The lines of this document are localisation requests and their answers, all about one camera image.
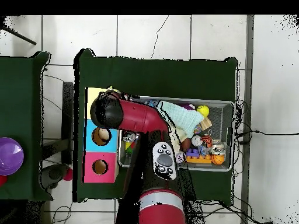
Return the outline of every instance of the round hole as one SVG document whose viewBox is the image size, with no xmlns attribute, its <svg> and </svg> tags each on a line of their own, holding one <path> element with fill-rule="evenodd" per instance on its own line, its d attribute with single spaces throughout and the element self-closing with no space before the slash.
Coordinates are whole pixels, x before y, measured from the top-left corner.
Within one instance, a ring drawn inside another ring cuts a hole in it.
<svg viewBox="0 0 299 224">
<path fill-rule="evenodd" d="M 111 140 L 111 132 L 108 129 L 95 128 L 91 134 L 93 142 L 99 146 L 107 145 Z"/>
<path fill-rule="evenodd" d="M 92 170 L 98 175 L 105 174 L 108 171 L 108 164 L 104 160 L 96 160 L 92 164 Z"/>
</svg>

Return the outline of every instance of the purple bowl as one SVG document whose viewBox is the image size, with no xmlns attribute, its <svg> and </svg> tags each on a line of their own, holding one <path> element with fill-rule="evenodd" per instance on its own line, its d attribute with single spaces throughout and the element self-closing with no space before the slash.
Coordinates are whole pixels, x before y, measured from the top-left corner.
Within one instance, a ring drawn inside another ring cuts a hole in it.
<svg viewBox="0 0 299 224">
<path fill-rule="evenodd" d="M 11 138 L 0 138 L 0 175 L 11 175 L 22 165 L 24 151 Z"/>
</svg>

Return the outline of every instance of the gray controller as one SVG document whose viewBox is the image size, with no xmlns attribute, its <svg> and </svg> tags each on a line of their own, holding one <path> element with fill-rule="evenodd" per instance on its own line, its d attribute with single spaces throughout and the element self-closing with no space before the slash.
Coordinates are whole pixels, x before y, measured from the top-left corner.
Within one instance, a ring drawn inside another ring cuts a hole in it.
<svg viewBox="0 0 299 224">
<path fill-rule="evenodd" d="M 175 161 L 171 146 L 166 142 L 158 142 L 152 149 L 154 173 L 165 180 L 176 178 Z"/>
</svg>

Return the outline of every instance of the green table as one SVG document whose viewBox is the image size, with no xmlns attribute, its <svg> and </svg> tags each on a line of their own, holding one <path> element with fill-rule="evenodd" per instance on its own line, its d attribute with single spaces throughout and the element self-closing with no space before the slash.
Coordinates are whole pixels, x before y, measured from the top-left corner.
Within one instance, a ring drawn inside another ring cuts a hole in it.
<svg viewBox="0 0 299 224">
<path fill-rule="evenodd" d="M 31 58 L 0 57 L 0 137 L 19 142 L 25 157 L 21 168 L 0 187 L 0 199 L 50 200 L 39 184 L 41 160 L 40 78 L 49 54 Z"/>
<path fill-rule="evenodd" d="M 121 198 L 127 169 L 114 184 L 81 183 L 85 88 L 113 88 L 131 95 L 235 101 L 237 60 L 191 61 L 95 57 L 81 50 L 75 60 L 73 199 Z M 232 172 L 190 171 L 198 200 L 231 203 Z"/>
</svg>

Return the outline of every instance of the orange lego brick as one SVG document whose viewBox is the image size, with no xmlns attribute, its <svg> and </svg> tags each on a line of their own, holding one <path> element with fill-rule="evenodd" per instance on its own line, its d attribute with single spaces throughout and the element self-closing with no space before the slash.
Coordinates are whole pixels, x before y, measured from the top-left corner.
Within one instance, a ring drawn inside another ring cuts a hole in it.
<svg viewBox="0 0 299 224">
<path fill-rule="evenodd" d="M 205 163 L 205 164 L 211 164 L 212 160 L 207 159 L 194 159 L 194 158 L 186 158 L 186 161 L 189 163 Z"/>
</svg>

